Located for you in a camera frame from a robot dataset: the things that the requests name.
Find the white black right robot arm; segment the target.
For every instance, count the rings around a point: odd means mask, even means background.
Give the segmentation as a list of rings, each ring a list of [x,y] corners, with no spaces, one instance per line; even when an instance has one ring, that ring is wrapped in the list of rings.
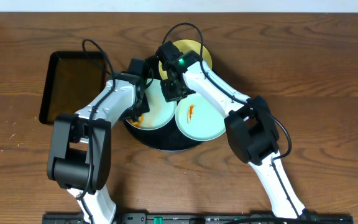
[[[282,166],[279,130],[285,127],[258,96],[238,92],[210,69],[200,53],[176,47],[159,48],[156,56],[167,73],[162,90],[167,101],[200,94],[224,118],[226,136],[233,153],[253,168],[264,187],[273,214],[278,218],[299,219],[305,206],[296,196]]]

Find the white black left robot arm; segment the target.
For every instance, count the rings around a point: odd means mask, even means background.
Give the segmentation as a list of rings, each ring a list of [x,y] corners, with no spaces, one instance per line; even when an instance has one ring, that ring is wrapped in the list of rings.
[[[151,69],[132,59],[125,72],[114,73],[103,91],[74,114],[53,124],[47,176],[78,202],[85,223],[112,223],[116,204],[106,182],[111,168],[111,131],[118,121],[137,121],[148,112],[145,90]]]

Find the orange sponge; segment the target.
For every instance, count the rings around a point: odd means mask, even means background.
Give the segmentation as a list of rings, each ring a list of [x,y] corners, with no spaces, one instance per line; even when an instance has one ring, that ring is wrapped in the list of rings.
[[[135,120],[128,119],[127,121],[131,125],[133,125],[135,127],[139,127],[142,124],[143,120],[144,120],[144,114],[141,114],[137,119],[135,119]]]

